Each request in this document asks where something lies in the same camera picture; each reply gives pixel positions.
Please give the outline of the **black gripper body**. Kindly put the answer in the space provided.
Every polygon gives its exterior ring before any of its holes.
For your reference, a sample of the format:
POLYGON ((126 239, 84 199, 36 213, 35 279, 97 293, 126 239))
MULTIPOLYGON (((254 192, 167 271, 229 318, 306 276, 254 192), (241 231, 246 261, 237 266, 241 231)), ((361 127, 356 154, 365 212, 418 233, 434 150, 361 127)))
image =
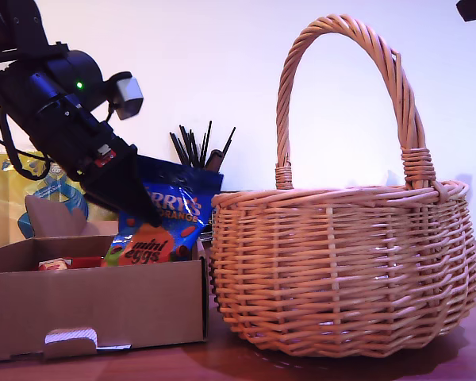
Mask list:
POLYGON ((117 163, 117 136, 106 121, 64 118, 56 132, 55 161, 83 187, 102 181, 117 163))

